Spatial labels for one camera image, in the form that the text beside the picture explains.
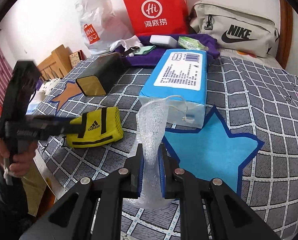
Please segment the adidas logo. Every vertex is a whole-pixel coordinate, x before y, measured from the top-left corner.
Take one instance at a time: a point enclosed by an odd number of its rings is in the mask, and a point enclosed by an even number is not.
[[[99,128],[100,127],[100,125],[97,123],[97,121],[95,120],[94,122],[93,122],[93,124],[90,126],[90,128],[88,129],[88,131],[92,131],[92,130],[94,130],[94,129],[97,129],[97,128]]]

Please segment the dark sleeve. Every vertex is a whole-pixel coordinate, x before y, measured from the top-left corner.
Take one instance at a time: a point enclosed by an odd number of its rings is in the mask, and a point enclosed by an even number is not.
[[[12,177],[13,186],[6,184],[0,167],[0,210],[7,221],[19,221],[28,213],[27,195],[21,179]]]

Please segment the blue and white package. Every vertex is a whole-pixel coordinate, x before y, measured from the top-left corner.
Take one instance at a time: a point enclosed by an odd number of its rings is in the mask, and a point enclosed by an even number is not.
[[[207,97],[207,53],[203,50],[168,49],[139,94],[142,105],[155,98],[170,100],[168,123],[202,128]]]

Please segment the orange star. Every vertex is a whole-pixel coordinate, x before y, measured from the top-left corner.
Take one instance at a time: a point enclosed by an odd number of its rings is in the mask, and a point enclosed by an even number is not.
[[[69,99],[82,94],[81,89],[75,82],[67,82],[66,87],[62,93],[58,94],[55,98],[50,100],[51,103],[58,103],[56,113],[61,109],[65,102]]]

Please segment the beige bag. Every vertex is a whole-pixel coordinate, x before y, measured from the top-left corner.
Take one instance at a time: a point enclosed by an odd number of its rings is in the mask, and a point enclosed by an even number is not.
[[[266,57],[279,33],[272,20],[223,5],[198,2],[191,11],[190,26],[217,39],[227,49]]]

